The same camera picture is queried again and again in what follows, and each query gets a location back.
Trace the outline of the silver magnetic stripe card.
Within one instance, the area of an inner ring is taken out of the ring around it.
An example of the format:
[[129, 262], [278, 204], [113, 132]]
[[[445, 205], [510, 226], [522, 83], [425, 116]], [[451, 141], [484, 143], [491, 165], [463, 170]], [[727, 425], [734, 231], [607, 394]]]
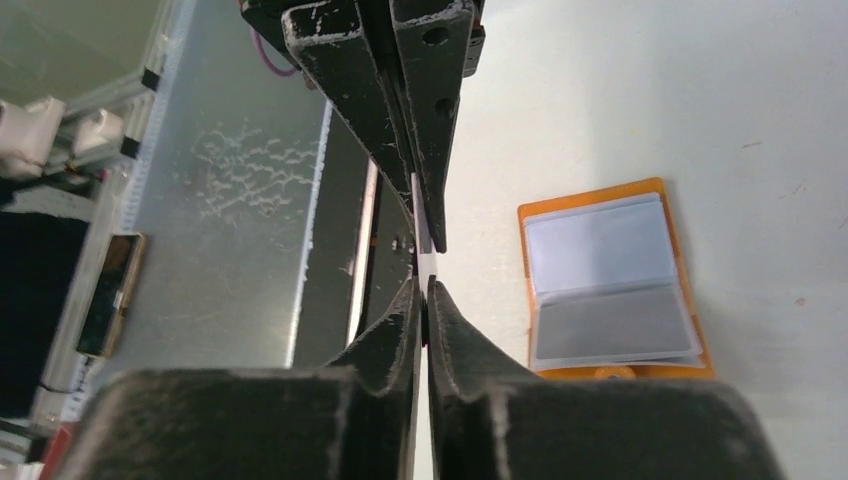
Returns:
[[415, 276], [418, 279], [421, 292], [421, 339], [422, 346], [429, 343], [428, 323], [428, 285], [432, 277], [437, 275], [437, 251], [430, 234], [430, 228], [426, 217], [423, 190], [420, 186], [418, 175], [413, 173], [411, 179], [411, 195], [413, 200], [413, 220], [415, 232]]

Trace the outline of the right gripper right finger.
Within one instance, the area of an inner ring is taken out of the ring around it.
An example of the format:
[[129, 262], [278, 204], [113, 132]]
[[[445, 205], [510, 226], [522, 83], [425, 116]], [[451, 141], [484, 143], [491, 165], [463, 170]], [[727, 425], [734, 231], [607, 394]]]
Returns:
[[753, 410], [701, 379], [548, 380], [427, 287], [438, 479], [781, 479]]

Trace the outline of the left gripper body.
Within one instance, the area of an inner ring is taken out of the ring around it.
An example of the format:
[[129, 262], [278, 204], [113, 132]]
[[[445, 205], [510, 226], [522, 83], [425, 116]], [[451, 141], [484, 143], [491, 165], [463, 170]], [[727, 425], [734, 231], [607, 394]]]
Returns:
[[[274, 71], [278, 71], [284, 77], [302, 73], [303, 68], [286, 46], [281, 18], [285, 11], [305, 4], [311, 4], [311, 1], [238, 2], [242, 19], [253, 31], [254, 43], [257, 45], [260, 57], [266, 63], [270, 63], [262, 46], [262, 42], [265, 41], [291, 65], [288, 70], [273, 67]], [[391, 7], [394, 1], [344, 1], [344, 4], [364, 8], [364, 25], [366, 28], [372, 28], [372, 32], [366, 30], [366, 38], [376, 41], [378, 54], [387, 53], [391, 49], [390, 44], [395, 41], [395, 34], [390, 32], [393, 27]], [[485, 1], [469, 1], [469, 4], [473, 7], [473, 20], [464, 59], [464, 78], [476, 73], [486, 38], [485, 29], [482, 25]]]

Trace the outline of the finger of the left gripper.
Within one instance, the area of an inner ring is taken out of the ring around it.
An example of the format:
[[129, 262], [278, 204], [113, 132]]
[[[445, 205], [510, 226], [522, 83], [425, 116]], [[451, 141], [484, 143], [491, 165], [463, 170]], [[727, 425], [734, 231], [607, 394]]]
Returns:
[[402, 206], [413, 214], [411, 165], [399, 142], [399, 114], [390, 107], [392, 48], [378, 54], [366, 38], [363, 7], [311, 1], [282, 15], [286, 46], [374, 161]]
[[444, 253], [445, 184], [476, 7], [472, 1], [391, 1], [389, 12], [414, 169], [431, 238]]

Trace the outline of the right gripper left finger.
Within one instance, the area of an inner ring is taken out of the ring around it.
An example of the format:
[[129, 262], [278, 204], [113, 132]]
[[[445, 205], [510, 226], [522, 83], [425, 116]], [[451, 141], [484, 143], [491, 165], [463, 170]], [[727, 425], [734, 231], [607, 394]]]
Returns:
[[322, 366], [124, 373], [89, 402], [60, 479], [408, 479], [421, 291]]

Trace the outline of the orange leather card holder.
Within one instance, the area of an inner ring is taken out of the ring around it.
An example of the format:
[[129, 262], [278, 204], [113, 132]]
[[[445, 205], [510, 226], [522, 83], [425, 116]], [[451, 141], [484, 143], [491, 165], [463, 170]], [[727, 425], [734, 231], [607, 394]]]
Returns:
[[526, 203], [517, 217], [532, 371], [714, 377], [661, 178]]

